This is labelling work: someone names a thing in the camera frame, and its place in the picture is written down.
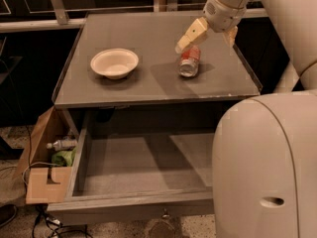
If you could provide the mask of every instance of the green object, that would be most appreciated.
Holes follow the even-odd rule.
[[[72,151],[59,151],[52,155],[52,163],[62,167],[71,167],[75,154],[76,148]]]

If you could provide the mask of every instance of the gray surface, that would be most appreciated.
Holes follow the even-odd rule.
[[[0,135],[7,139],[10,128],[0,128]],[[10,145],[14,147],[16,141],[22,145],[25,144],[25,138],[9,137]],[[17,160],[1,161],[0,170],[8,167],[17,166]],[[4,170],[0,173],[0,206],[7,203],[14,203],[18,206],[18,214],[13,221],[0,229],[1,237],[21,238],[32,237],[32,229],[38,212],[33,205],[25,205],[25,188],[21,177],[13,178],[14,169]],[[94,238],[150,238],[153,234],[153,227],[160,223],[168,223],[175,231],[172,238],[215,238],[215,219],[214,215],[203,216],[183,216],[180,218],[171,218],[168,221],[161,219],[137,220],[127,222],[108,222],[88,225],[88,233]],[[84,230],[83,226],[73,226],[71,228],[63,228],[59,231],[66,230]],[[35,237],[49,237],[52,231],[46,226],[43,219],[35,229]],[[156,233],[158,237],[171,238],[163,232]],[[62,234],[62,237],[80,238],[85,237],[84,234],[72,232]]]
[[[199,73],[177,73],[176,42],[200,12],[91,14],[54,102],[57,108],[96,107],[239,99],[259,95],[222,34],[209,32],[201,48]],[[110,80],[90,68],[91,59],[107,49],[134,51],[140,59],[125,79]]]
[[[205,190],[211,186],[212,137],[196,132],[94,140],[82,193],[126,197],[173,189]]]

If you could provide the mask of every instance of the white robot body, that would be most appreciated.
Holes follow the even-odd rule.
[[[230,33],[248,1],[207,0],[205,25]],[[221,119],[212,152],[217,238],[315,238],[317,0],[261,1],[306,91],[248,99]]]
[[[316,237],[316,114],[317,96],[301,92],[245,100],[223,116],[213,147],[217,237]]]

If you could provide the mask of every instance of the bottle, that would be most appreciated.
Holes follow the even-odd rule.
[[[47,149],[54,149],[55,151],[62,151],[62,150],[71,150],[75,148],[77,145],[77,141],[74,139],[64,139],[64,140],[57,140],[53,143],[47,144]]]
[[[198,72],[200,50],[197,45],[192,46],[180,57],[178,73],[184,77],[193,77]]]

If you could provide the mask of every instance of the open drawer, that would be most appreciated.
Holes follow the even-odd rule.
[[[87,110],[66,198],[48,212],[67,225],[213,213],[211,149],[222,108]],[[103,113],[111,119],[100,122]]]

